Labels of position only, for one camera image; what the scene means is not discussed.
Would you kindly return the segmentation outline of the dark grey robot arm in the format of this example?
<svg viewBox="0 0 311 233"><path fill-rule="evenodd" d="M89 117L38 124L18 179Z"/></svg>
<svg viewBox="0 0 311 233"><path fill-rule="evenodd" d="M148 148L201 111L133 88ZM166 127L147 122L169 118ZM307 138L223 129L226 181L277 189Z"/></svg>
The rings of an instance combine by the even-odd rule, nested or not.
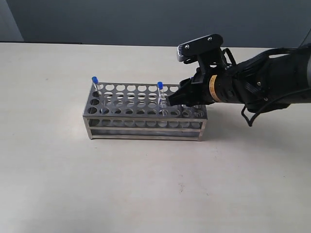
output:
<svg viewBox="0 0 311 233"><path fill-rule="evenodd" d="M168 97L174 105L244 104L256 113L311 101L311 46L263 51L237 64L229 49L199 49L192 55L177 51L184 64L198 62L196 73L180 82Z"/></svg>

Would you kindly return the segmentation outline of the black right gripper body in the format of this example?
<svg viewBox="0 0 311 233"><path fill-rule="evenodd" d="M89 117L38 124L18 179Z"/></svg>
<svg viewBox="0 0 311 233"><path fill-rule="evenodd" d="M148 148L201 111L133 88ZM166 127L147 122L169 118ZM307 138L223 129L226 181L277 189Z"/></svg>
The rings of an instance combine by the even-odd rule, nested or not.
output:
<svg viewBox="0 0 311 233"><path fill-rule="evenodd" d="M190 93L190 104L210 105L216 102L244 104L237 79L227 72L208 72L202 83L195 84Z"/></svg>

